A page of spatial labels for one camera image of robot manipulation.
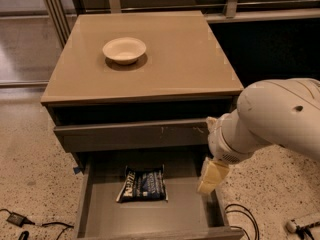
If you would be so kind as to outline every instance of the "floor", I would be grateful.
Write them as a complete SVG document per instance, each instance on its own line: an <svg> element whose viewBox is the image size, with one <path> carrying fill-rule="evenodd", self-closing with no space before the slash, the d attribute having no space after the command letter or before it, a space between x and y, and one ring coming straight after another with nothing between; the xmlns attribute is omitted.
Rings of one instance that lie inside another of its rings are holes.
<svg viewBox="0 0 320 240"><path fill-rule="evenodd" d="M61 49L48 18L0 19L1 81L48 80ZM0 89L0 209L28 216L37 224L61 221L74 224L82 174L74 174L72 156L63 151L53 123L40 104L43 89ZM234 165L220 191L223 203L251 210L260 239L299 239L286 231L290 219L320 212L320 163L278 146L256 152ZM23 228L9 224L0 212L0 239L15 240L22 231L30 240L55 240L56 225ZM254 239L250 221L229 213L231 225L242 226ZM60 239L72 239L66 230ZM320 229L313 235L320 240Z"/></svg>

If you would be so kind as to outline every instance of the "drawer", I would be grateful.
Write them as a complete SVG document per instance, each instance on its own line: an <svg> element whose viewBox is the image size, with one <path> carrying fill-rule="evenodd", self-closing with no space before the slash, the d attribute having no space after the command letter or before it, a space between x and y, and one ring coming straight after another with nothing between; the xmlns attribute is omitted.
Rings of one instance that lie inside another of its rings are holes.
<svg viewBox="0 0 320 240"><path fill-rule="evenodd" d="M66 152L206 145L205 118L137 123L57 126Z"/></svg>
<svg viewBox="0 0 320 240"><path fill-rule="evenodd" d="M218 117L229 112L232 96L180 97L177 100L48 105L57 126L117 124Z"/></svg>
<svg viewBox="0 0 320 240"><path fill-rule="evenodd" d="M187 147L91 152L75 239L240 239L242 231L228 225L218 190L208 197L196 193L204 155ZM116 202L126 166L161 165L168 201Z"/></svg>

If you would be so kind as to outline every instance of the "drawer front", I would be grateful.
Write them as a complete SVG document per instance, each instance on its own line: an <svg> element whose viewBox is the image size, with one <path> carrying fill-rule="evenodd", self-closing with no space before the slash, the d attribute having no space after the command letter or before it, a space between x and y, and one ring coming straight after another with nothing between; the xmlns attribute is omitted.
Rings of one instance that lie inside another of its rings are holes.
<svg viewBox="0 0 320 240"><path fill-rule="evenodd" d="M66 152L204 145L209 134L205 119L57 126L54 132Z"/></svg>

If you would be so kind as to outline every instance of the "open drawer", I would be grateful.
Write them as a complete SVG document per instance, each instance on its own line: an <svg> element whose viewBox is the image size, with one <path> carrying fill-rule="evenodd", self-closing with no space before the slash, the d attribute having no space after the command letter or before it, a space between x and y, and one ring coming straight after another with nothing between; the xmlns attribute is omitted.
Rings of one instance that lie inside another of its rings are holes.
<svg viewBox="0 0 320 240"><path fill-rule="evenodd" d="M91 152L75 239L240 239L242 231L228 226L218 191L208 197L196 193L205 156L199 150L179 147ZM168 201L116 202L126 166L142 169L159 165L164 165Z"/></svg>

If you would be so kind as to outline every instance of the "black cable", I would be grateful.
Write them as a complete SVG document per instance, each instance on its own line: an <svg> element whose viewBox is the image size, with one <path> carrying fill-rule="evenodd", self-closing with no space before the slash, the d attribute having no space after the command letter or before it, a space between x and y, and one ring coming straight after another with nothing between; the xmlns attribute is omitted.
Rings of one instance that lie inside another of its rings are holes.
<svg viewBox="0 0 320 240"><path fill-rule="evenodd" d="M240 211L240 210L231 210L231 211L226 211L226 213L232 213L232 212L238 212L238 213L242 213L243 215L245 215L246 217L248 217L248 219L251 220L252 224L254 225L254 221L253 219L250 217L249 214L243 212L243 211ZM256 240L257 239L257 231L256 231L256 228L254 227L254 231L255 231L255 236L254 236L254 239Z"/></svg>
<svg viewBox="0 0 320 240"><path fill-rule="evenodd" d="M304 232L311 238L311 240L314 240L314 237L308 227L304 229Z"/></svg>
<svg viewBox="0 0 320 240"><path fill-rule="evenodd" d="M27 240L28 237L29 237L29 232L28 231L23 231L18 240Z"/></svg>
<svg viewBox="0 0 320 240"><path fill-rule="evenodd" d="M71 227L65 227L65 228L60 232L60 234L58 235L58 237L56 238L56 240L59 240L60 236L64 233L64 231L66 231L66 230L69 229L69 228L73 228L73 226L71 226Z"/></svg>
<svg viewBox="0 0 320 240"><path fill-rule="evenodd" d="M47 227L47 226L51 226L51 225L62 225L62 226L68 227L68 228L73 228L72 225L69 225L69 224L66 224L66 223L63 223L63 222L59 222L59 221L44 223L41 226L42 227Z"/></svg>
<svg viewBox="0 0 320 240"><path fill-rule="evenodd" d="M248 235L248 233L247 233L247 231L246 231L244 228L238 227L238 226L230 226L230 227L231 227L231 228L241 229L241 230L245 233L245 235L247 236L248 240L251 240L250 237L249 237L249 235Z"/></svg>
<svg viewBox="0 0 320 240"><path fill-rule="evenodd" d="M254 226L254 230L255 230L255 238L254 238L254 239L255 239L255 240L260 240L260 231L259 231L258 223L257 223L255 217L253 216L253 214L251 213L251 211L250 211L248 208L246 208L246 207L244 207L243 205L241 205L241 204L229 204L229 205L226 206L225 211L226 211L229 207L232 207L232 206L241 207L242 209L244 209L246 212L249 213L249 215L250 215L251 217L250 217L248 214L246 214L246 213L244 213L244 212L241 211L243 214L246 214L246 216L247 216L248 218L250 218L250 220L251 220L251 222L252 222L252 224L253 224L253 226Z"/></svg>
<svg viewBox="0 0 320 240"><path fill-rule="evenodd" d="M36 225L33 221L29 220L27 217L23 220L23 224L28 224L28 225Z"/></svg>
<svg viewBox="0 0 320 240"><path fill-rule="evenodd" d="M12 213L12 212L10 212L8 209L0 209L0 212L3 212L3 211L8 212L9 214Z"/></svg>
<svg viewBox="0 0 320 240"><path fill-rule="evenodd" d="M65 226L65 228L60 232L60 234L58 235L58 237L56 238L56 240L59 240L60 236L64 233L64 231L66 231L69 228L74 228L74 226L66 224L64 222L60 222L60 221L53 221L53 222L48 222L48 223L44 223L41 226L42 227L48 227L48 226L53 226L53 225L61 225L61 226Z"/></svg>

